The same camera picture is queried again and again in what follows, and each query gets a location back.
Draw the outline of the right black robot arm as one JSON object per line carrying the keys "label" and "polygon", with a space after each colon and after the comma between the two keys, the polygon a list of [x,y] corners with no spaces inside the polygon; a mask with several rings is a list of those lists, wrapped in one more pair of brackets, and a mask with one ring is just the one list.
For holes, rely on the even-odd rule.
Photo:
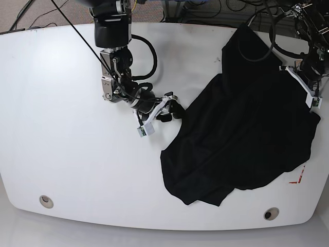
{"label": "right black robot arm", "polygon": [[[178,103],[173,92],[156,97],[153,85],[146,82],[157,69],[157,54],[145,38],[131,33],[132,9],[130,1],[84,1],[95,24],[95,44],[102,48],[103,98],[112,103],[124,101],[136,114],[138,131],[150,135],[154,119],[170,122],[182,119],[185,109]],[[133,56],[128,45],[132,39],[144,42],[153,57],[151,71],[142,76],[133,76]]]}

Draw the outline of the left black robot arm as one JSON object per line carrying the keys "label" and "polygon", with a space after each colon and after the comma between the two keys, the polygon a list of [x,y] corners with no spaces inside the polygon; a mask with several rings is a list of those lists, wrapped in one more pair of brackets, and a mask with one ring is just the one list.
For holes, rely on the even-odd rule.
{"label": "left black robot arm", "polygon": [[[248,62],[264,61],[270,56],[273,49],[279,53],[293,58],[300,63],[294,66],[282,66],[280,70],[288,72],[306,91],[305,103],[308,107],[320,108],[322,103],[321,92],[324,87],[321,81],[328,77],[328,3],[325,1],[277,1],[276,8],[281,12],[274,17],[267,1],[262,1],[271,24],[269,26],[269,39],[271,46],[265,55],[258,59],[249,59],[241,56]],[[308,43],[308,53],[293,53],[284,50],[276,43],[276,25],[286,17],[293,17],[295,32],[299,38]]]}

